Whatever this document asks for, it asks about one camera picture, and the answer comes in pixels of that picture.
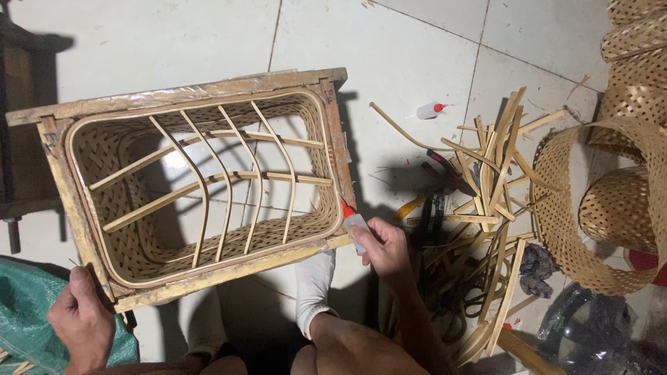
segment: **glue bottle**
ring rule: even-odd
[[[345,231],[349,233],[351,226],[357,226],[370,232],[370,229],[368,229],[368,224],[366,224],[364,218],[359,214],[355,214],[352,207],[349,207],[344,200],[340,200],[340,202],[343,204],[343,217],[345,218],[343,225],[345,226]],[[363,254],[366,252],[366,249],[359,245],[353,238],[352,243],[357,248],[357,254]]]
[[[449,104],[440,104],[437,101],[433,103],[428,103],[417,108],[417,118],[421,120],[430,119],[440,114],[443,108],[447,107]]]

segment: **hand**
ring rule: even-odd
[[[46,315],[70,355],[65,375],[84,374],[107,365],[116,325],[113,314],[95,293],[93,278],[84,267],[69,274],[69,284]]]
[[[366,249],[362,264],[373,264],[378,276],[390,289],[412,279],[410,257],[406,245],[406,234],[380,218],[368,220],[369,232],[357,226],[350,227],[350,235]]]

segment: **white sock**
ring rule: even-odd
[[[336,268],[336,249],[314,255],[294,265],[296,269],[296,324],[308,340],[310,322],[320,312],[338,313],[327,306],[327,296]]]

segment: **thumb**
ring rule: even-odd
[[[99,303],[93,278],[85,267],[72,268],[69,273],[69,287],[77,299],[79,310],[86,310]]]
[[[350,226],[348,230],[350,236],[371,254],[376,254],[382,251],[382,244],[373,236],[373,234],[363,228],[357,226]]]

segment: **tile floor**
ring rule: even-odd
[[[474,134],[456,127],[471,126],[477,115],[484,123],[495,121],[502,99],[524,85],[528,87],[522,102],[527,113],[524,123],[564,104],[583,121],[591,121],[609,69],[600,57],[600,41],[612,28],[606,16],[607,0],[24,0],[9,6],[12,20],[28,30],[74,38],[75,45],[57,56],[60,102],[263,71],[346,67],[349,79],[338,100],[354,160],[350,169],[358,205],[363,215],[384,218],[391,218],[394,210],[412,200],[415,190],[427,183],[418,167],[426,156],[372,111],[370,101],[418,140],[435,146],[444,136],[476,147]],[[568,99],[585,75],[590,79]],[[415,109],[431,101],[452,106],[436,119],[418,120]],[[275,126],[283,131],[297,129],[294,121],[283,118]],[[534,141],[520,139],[520,151],[528,159],[550,128],[575,125],[570,116],[561,117],[533,131]],[[238,146],[223,140],[217,145],[218,150],[225,150],[221,153],[225,163],[234,163],[234,153],[242,151]],[[272,155],[278,150],[261,152]],[[276,171],[285,169],[278,160],[282,158],[267,157],[259,163]],[[211,163],[204,157],[198,161],[204,168]],[[576,210],[589,183],[604,173],[604,166],[626,163],[576,147],[571,159],[573,208]],[[237,164],[238,168],[249,167],[242,161]],[[154,192],[193,181],[191,176],[184,177],[185,166],[178,160],[165,161],[161,167],[166,181],[157,181]],[[379,167],[389,169],[376,173]],[[256,209],[255,184],[245,181],[234,186],[236,226],[247,222],[249,211]],[[271,182],[263,189],[267,196],[260,216],[285,215],[287,202],[280,197],[289,186]],[[524,200],[527,186],[514,189],[512,195]],[[220,201],[215,202],[216,208],[224,210],[226,192],[214,196]],[[316,204],[313,190],[304,189],[297,196],[295,214],[308,212]],[[451,196],[450,208],[464,199]],[[196,196],[181,201],[184,209],[201,209]],[[196,224],[179,224],[182,240],[188,240],[191,225]],[[60,241],[60,227],[54,212],[24,217],[20,257],[70,268],[68,258],[75,260],[76,250],[71,236]],[[529,230],[528,220],[519,221],[511,234]],[[7,243],[5,232],[0,232],[0,241]],[[339,249],[337,261],[332,304],[344,317],[362,322],[369,269],[361,266],[350,246]],[[627,266],[618,250],[608,255],[608,262]],[[292,268],[220,286],[228,333],[244,350],[256,344],[259,333],[267,336],[263,345],[294,335],[294,302],[285,297],[295,295]],[[555,294],[569,282],[563,274],[550,279]],[[654,294],[649,287],[628,300],[645,316],[641,312]],[[523,296],[518,290],[515,299]],[[187,349],[182,334],[175,332],[179,326],[186,331],[183,317],[195,308],[191,301],[135,311],[142,360],[168,360]],[[522,330],[536,333],[550,303],[540,300],[521,311]],[[641,335],[646,320],[638,322],[636,335]]]

